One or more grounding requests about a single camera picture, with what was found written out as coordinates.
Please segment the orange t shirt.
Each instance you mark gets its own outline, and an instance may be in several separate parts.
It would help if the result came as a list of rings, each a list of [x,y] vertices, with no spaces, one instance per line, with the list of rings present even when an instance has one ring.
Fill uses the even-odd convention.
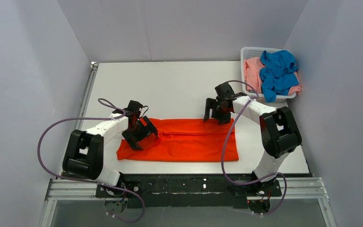
[[[140,142],[143,150],[133,150],[122,140],[117,159],[160,162],[225,162],[238,161],[235,131],[231,124],[219,125],[209,119],[150,120],[158,135]]]

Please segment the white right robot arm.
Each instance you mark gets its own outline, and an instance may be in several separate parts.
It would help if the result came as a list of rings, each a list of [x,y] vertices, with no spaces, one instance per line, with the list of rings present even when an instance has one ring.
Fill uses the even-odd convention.
[[[223,100],[207,98],[204,121],[209,118],[218,120],[220,124],[230,122],[230,114],[236,113],[235,122],[244,116],[260,126],[261,143],[264,153],[258,166],[251,173],[251,181],[238,182],[232,180],[225,171],[225,147],[222,148],[221,169],[230,183],[238,186],[263,184],[272,181],[279,174],[278,170],[290,153],[302,144],[302,137],[289,107],[275,108],[258,102],[249,96],[232,96]]]

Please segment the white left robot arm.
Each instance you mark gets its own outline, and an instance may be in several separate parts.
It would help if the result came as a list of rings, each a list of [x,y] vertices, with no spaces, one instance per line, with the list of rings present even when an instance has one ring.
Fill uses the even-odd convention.
[[[122,174],[107,163],[114,155],[104,150],[105,145],[119,138],[132,150],[140,151],[140,142],[151,135],[157,137],[158,130],[146,116],[139,119],[135,112],[115,110],[96,126],[70,134],[62,168],[73,175],[117,186]]]

